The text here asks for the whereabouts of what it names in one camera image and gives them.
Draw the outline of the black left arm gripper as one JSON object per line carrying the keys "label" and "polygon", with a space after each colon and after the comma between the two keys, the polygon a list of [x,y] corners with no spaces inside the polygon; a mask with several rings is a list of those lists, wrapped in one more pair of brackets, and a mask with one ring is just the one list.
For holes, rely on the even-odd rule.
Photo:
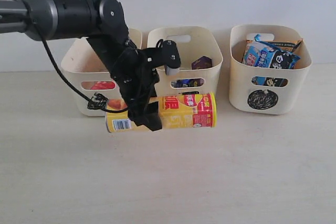
{"label": "black left arm gripper", "polygon": [[155,95],[154,86],[160,81],[157,68],[166,65],[180,68],[181,58],[175,41],[160,39],[155,47],[130,50],[112,68],[120,71],[111,77],[118,83],[129,109],[128,118],[136,126],[145,126],[151,131],[162,129],[159,103],[149,103],[149,99]]}

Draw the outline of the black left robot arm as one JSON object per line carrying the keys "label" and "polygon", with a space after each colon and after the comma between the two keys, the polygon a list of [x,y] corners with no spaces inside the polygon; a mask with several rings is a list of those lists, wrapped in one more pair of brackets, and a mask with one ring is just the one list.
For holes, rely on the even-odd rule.
{"label": "black left robot arm", "polygon": [[44,45],[50,40],[84,38],[118,85],[128,118],[151,131],[162,128],[156,96],[158,67],[179,71],[181,59],[172,40],[139,49],[129,36],[118,0],[2,0],[1,33],[23,33]]}

